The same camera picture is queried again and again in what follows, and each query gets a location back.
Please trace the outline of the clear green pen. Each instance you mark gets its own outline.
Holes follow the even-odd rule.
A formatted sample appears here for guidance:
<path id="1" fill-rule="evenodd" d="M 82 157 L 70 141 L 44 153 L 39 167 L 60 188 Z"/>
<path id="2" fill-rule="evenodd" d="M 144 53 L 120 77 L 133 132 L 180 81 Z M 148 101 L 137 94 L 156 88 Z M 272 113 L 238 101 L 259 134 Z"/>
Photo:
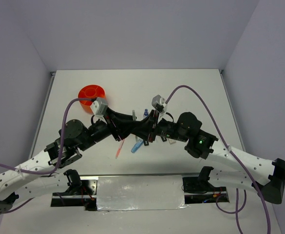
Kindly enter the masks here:
<path id="1" fill-rule="evenodd" d="M 135 114 L 135 110 L 132 110 L 132 117 L 133 117 L 133 120 L 136 121 L 137 118 L 136 118 L 136 114 Z"/>

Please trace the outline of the clear orange pen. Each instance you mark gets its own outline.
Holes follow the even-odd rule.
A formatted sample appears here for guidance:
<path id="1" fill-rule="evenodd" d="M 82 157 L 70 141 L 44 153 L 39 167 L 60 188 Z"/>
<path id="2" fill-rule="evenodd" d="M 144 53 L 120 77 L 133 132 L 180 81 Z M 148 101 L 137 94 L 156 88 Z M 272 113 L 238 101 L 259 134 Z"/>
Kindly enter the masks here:
<path id="1" fill-rule="evenodd" d="M 121 152 L 121 149 L 122 149 L 122 147 L 123 147 L 124 141 L 125 141 L 125 139 L 121 140 L 121 142 L 120 142 L 120 145 L 119 145 L 119 147 L 118 147 L 118 149 L 117 149 L 117 152 L 116 152 L 116 155 L 115 155 L 115 158 L 116 158 L 116 159 L 117 159 L 117 158 L 119 157 L 119 155 L 120 155 L 120 152 Z"/>

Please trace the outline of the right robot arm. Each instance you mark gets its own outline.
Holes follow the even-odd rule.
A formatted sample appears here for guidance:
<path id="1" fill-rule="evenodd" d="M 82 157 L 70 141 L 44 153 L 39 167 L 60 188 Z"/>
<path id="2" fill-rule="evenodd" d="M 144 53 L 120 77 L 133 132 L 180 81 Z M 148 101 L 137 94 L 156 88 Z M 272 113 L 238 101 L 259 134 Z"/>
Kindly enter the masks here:
<path id="1" fill-rule="evenodd" d="M 176 122 L 160 118 L 152 111 L 138 121 L 132 116 L 115 113 L 113 122 L 121 138 L 136 135 L 148 142 L 157 136 L 186 143 L 185 151 L 194 158 L 217 162 L 233 170 L 226 172 L 212 166 L 204 166 L 196 185 L 184 187 L 186 192 L 196 188 L 209 191 L 211 188 L 235 187 L 256 192 L 264 201 L 281 204 L 285 189 L 285 161 L 263 159 L 230 147 L 216 136 L 201 129 L 202 122 L 191 112 L 182 113 Z"/>

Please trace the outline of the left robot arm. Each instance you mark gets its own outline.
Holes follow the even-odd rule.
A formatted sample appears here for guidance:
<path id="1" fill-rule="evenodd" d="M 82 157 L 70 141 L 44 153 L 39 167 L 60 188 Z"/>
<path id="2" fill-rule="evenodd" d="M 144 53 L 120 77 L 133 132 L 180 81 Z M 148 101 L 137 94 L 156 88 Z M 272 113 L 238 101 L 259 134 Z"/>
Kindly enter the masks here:
<path id="1" fill-rule="evenodd" d="M 81 121 L 64 122 L 60 138 L 47 145 L 30 160 L 15 167 L 0 164 L 7 169 L 0 174 L 0 215 L 13 212 L 15 204 L 26 204 L 46 193 L 75 195 L 82 190 L 82 182 L 76 170 L 60 170 L 81 159 L 82 151 L 113 135 L 123 140 L 140 125 L 130 115 L 109 109 L 102 120 L 86 127 Z"/>

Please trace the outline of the clear spray bottle blue cap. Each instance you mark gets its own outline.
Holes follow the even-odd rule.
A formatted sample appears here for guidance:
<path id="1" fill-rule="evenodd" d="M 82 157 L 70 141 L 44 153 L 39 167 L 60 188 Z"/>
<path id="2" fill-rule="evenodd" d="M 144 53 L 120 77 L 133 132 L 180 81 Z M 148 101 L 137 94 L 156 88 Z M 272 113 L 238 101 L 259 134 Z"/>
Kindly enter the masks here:
<path id="1" fill-rule="evenodd" d="M 143 113 L 143 119 L 145 119 L 148 115 L 149 115 L 149 111 L 148 109 L 145 109 Z"/>

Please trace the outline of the translucent blue correction tape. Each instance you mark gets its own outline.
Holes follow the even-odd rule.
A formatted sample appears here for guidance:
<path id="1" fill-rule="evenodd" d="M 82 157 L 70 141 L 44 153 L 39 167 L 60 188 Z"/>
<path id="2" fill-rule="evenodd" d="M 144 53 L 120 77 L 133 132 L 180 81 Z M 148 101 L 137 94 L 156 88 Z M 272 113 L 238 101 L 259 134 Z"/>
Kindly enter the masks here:
<path id="1" fill-rule="evenodd" d="M 142 146 L 143 143 L 144 143 L 143 140 L 142 140 L 142 139 L 139 139 L 139 140 L 135 143 L 135 145 L 132 147 L 131 153 L 134 154 L 134 153 Z"/>

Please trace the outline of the orange round desk organizer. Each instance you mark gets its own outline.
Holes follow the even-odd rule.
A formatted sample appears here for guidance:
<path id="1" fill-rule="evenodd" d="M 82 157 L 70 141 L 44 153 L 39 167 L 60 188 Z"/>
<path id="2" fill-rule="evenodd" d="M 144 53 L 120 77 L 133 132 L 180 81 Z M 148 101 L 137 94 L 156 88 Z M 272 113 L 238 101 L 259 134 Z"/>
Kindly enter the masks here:
<path id="1" fill-rule="evenodd" d="M 101 86 L 95 84 L 83 87 L 78 93 L 78 98 L 97 98 L 97 97 L 106 99 L 106 94 Z M 91 101 L 80 100 L 79 103 L 86 113 L 93 114 L 91 110 L 91 104 L 92 104 Z"/>

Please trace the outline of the silver taped plate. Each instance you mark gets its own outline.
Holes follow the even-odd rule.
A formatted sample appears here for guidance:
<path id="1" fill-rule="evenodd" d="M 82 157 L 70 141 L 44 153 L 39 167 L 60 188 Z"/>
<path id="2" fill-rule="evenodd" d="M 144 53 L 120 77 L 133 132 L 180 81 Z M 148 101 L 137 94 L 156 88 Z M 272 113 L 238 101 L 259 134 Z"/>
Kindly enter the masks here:
<path id="1" fill-rule="evenodd" d="M 99 211 L 177 210 L 186 207 L 180 175 L 100 177 Z"/>

